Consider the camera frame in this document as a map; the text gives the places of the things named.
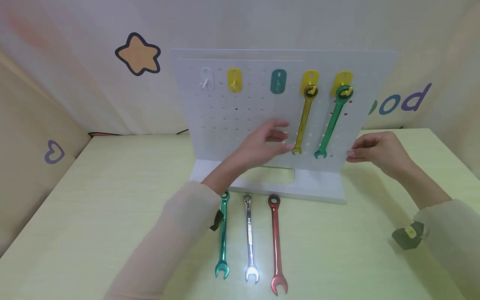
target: table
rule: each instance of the table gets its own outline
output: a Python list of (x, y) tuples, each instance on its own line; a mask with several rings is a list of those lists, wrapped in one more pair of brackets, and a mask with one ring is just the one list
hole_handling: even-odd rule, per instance
[[(413, 160), (452, 197), (480, 212), (479, 180), (431, 131), (395, 132)], [(102, 299), (193, 163), (188, 135), (93, 138), (0, 259), (0, 299)], [(391, 239), (417, 212), (397, 182), (370, 163), (346, 164), (342, 180), (347, 205), (282, 198), (280, 237), (289, 290), (284, 295), (279, 286), (279, 298), (463, 299), (423, 243), (403, 251)], [(214, 276), (219, 232), (208, 231), (182, 260), (165, 299), (277, 298), (270, 289), (267, 196), (252, 198), (257, 285), (244, 279), (241, 197), (232, 192), (228, 204), (228, 278)]]

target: hand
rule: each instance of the hand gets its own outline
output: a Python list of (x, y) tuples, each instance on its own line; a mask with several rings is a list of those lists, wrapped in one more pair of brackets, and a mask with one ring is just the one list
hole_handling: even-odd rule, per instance
[[(275, 127), (287, 127), (288, 121), (270, 119), (264, 122), (241, 143), (240, 147), (228, 158), (233, 159), (246, 169), (266, 164), (277, 155), (285, 154), (293, 149), (293, 144), (281, 143), (288, 138), (288, 134)], [(268, 145), (266, 142), (279, 142)]]
[[(280, 119), (271, 119), (263, 123), (257, 130), (250, 133), (240, 147), (218, 165), (202, 183), (222, 195), (232, 182), (248, 169), (264, 165), (275, 156), (291, 151), (292, 144), (281, 143), (288, 138), (288, 134), (275, 129), (275, 127), (287, 126), (288, 121)], [(279, 143), (267, 145), (266, 142)]]
[(393, 132), (364, 134), (353, 143), (347, 155), (347, 162), (371, 161), (395, 180), (416, 166)]

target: yellow label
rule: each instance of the yellow label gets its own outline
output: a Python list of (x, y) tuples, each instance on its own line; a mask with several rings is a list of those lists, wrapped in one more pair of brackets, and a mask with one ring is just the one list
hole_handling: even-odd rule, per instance
[(242, 89), (241, 71), (237, 68), (231, 68), (227, 71), (228, 89), (232, 93), (239, 93)]
[[(308, 85), (316, 85), (318, 86), (318, 78), (320, 75), (318, 74), (317, 70), (308, 70), (303, 74), (302, 80), (301, 80), (301, 85), (300, 85), (300, 94), (303, 95), (303, 91), (305, 90), (305, 87)], [(313, 95), (315, 93), (315, 89), (312, 89), (309, 91), (309, 94)]]
[(417, 236), (417, 232), (415, 231), (415, 229), (413, 229), (412, 226), (408, 226), (407, 228), (405, 228), (405, 232), (411, 239), (414, 239)]
[[(330, 90), (330, 94), (332, 96), (335, 96), (336, 89), (341, 87), (342, 85), (352, 85), (352, 79), (353, 79), (353, 73), (348, 71), (348, 70), (343, 70), (339, 72), (336, 76), (335, 79), (333, 80), (333, 85), (332, 89)], [(343, 93), (346, 93), (345, 96), (350, 95), (352, 92), (352, 88), (350, 88), (348, 91), (345, 91)]]

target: orange star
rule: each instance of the orange star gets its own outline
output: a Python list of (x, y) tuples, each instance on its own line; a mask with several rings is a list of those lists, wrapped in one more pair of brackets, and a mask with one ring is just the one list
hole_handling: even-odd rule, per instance
[(140, 76), (145, 71), (150, 73), (160, 72), (160, 64), (157, 60), (160, 56), (160, 48), (148, 44), (136, 32), (130, 33), (127, 43), (117, 48), (115, 55), (127, 65), (130, 72), (135, 76)]

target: green wrench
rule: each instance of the green wrench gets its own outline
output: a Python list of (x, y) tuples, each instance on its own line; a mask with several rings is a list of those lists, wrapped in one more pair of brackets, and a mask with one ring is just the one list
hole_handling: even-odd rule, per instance
[(226, 191), (222, 195), (222, 213), (223, 221), (220, 224), (220, 257), (215, 267), (215, 277), (218, 276), (218, 271), (223, 270), (223, 279), (228, 276), (227, 265), (227, 203), (230, 199), (230, 193)]
[(318, 156), (322, 155), (324, 158), (327, 157), (327, 146), (330, 138), (332, 137), (333, 129), (335, 128), (335, 124), (342, 112), (342, 108), (347, 103), (347, 101), (352, 98), (353, 96), (353, 88), (348, 85), (341, 85), (335, 92), (335, 108), (332, 113), (332, 117), (330, 118), (330, 122), (328, 123), (327, 130), (325, 132), (325, 136), (322, 139), (322, 143), (318, 148), (317, 152), (315, 152), (315, 158), (318, 159)]

